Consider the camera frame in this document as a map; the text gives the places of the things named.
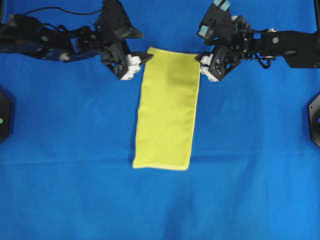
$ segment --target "towel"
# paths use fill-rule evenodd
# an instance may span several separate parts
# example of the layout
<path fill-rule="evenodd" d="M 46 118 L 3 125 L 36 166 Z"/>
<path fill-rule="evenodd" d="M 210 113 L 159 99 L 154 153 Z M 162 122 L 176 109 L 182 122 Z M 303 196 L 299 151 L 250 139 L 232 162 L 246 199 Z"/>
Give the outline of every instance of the towel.
<path fill-rule="evenodd" d="M 145 66 L 133 168 L 185 171 L 195 130 L 200 64 L 196 54 L 150 48 Z"/>

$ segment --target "blue tablecloth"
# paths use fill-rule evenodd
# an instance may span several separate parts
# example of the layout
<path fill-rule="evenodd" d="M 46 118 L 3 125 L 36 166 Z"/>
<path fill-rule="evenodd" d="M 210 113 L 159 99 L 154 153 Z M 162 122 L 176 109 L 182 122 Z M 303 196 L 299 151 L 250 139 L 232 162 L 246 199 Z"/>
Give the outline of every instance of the blue tablecloth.
<path fill-rule="evenodd" d="M 200 53 L 210 0 L 123 0 L 149 46 Z M 233 0 L 254 29 L 313 33 L 313 1 Z M 101 0 L 10 0 L 6 17 Z M 97 16 L 33 14 L 68 29 Z M 219 83 L 201 78 L 190 168 L 132 169 L 143 72 L 118 81 L 99 57 L 63 64 L 0 55 L 15 97 L 14 132 L 0 145 L 1 240 L 319 240 L 320 149 L 307 105 L 320 71 L 244 62 Z"/>

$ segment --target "black cable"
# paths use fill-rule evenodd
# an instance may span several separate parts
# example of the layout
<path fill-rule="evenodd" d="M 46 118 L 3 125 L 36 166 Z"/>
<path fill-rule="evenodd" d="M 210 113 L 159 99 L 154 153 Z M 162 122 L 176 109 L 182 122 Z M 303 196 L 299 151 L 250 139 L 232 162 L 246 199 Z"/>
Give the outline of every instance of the black cable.
<path fill-rule="evenodd" d="M 62 11 L 62 12 L 65 12 L 65 13 L 71 14 L 71 15 L 78 15 L 78 16 L 89 16 L 89 15 L 94 15 L 94 14 L 97 14 L 97 13 L 105 11 L 105 9 L 100 9 L 100 10 L 96 10 L 96 11 L 92 11 L 92 12 L 74 12 L 74 11 L 69 11 L 69 10 L 63 9 L 61 7 L 58 7 L 58 6 L 46 6 L 46 7 L 41 7 L 41 8 L 37 8 L 37 9 L 31 10 L 31 11 L 27 11 L 27 12 L 21 14 L 20 16 L 16 17 L 14 20 L 16 21 L 19 18 L 22 18 L 23 16 L 26 16 L 26 15 L 29 15 L 29 14 L 33 14 L 33 13 L 44 11 L 44 10 L 52 10 L 52 9 L 59 10 L 59 11 Z M 45 25 L 54 27 L 54 29 L 57 30 L 57 32 L 59 32 L 57 27 L 55 27 L 55 26 L 53 26 L 53 25 L 51 25 L 49 23 L 45 23 L 44 26 Z M 8 25 L 5 25 L 5 26 L 3 26 L 3 28 L 0 29 L 0 35 L 6 30 L 7 27 L 8 27 Z"/>
<path fill-rule="evenodd" d="M 267 60 L 267 65 L 266 65 L 262 62 L 261 58 L 256 53 L 254 54 L 254 56 L 255 56 L 255 59 L 258 60 L 261 67 L 263 67 L 264 69 L 269 69 L 271 67 L 271 59 L 270 58 Z"/>
<path fill-rule="evenodd" d="M 100 9 L 100 10 L 96 10 L 96 11 L 92 11 L 92 12 L 75 12 L 75 11 L 68 11 L 68 10 L 63 9 L 58 6 L 46 6 L 46 7 L 41 7 L 38 9 L 31 10 L 31 11 L 27 11 L 22 15 L 29 15 L 29 14 L 33 14 L 33 13 L 40 12 L 43 10 L 50 10 L 50 9 L 59 10 L 59 11 L 65 12 L 67 14 L 79 15 L 79 16 L 89 16 L 89 15 L 94 15 L 94 14 L 97 14 L 97 13 L 104 11 L 104 9 Z"/>

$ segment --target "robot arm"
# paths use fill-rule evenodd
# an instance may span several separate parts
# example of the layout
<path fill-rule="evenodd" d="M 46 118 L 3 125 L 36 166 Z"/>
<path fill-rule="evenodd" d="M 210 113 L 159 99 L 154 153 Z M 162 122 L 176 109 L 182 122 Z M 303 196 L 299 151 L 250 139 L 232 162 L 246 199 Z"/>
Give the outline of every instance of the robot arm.
<path fill-rule="evenodd" d="M 44 9 L 61 10 L 58 7 L 40 10 Z M 153 56 L 131 52 L 126 39 L 138 39 L 144 35 L 131 24 L 120 1 L 105 0 L 98 12 L 101 15 L 94 24 L 94 30 L 84 26 L 72 31 L 63 25 L 55 27 L 41 23 L 27 14 L 13 15 L 6 24 L 0 24 L 0 53 L 65 63 L 101 55 L 102 63 L 120 80 L 130 80 Z M 74 49 L 71 39 L 76 39 L 77 49 Z"/>
<path fill-rule="evenodd" d="M 317 24 L 320 2 L 315 0 Z M 212 82 L 223 80 L 241 61 L 257 60 L 268 69 L 276 57 L 284 57 L 291 68 L 320 68 L 320 36 L 275 29 L 253 30 L 242 16 L 231 16 L 227 0 L 214 0 L 199 26 L 198 36 L 213 51 L 196 57 L 201 73 Z"/>

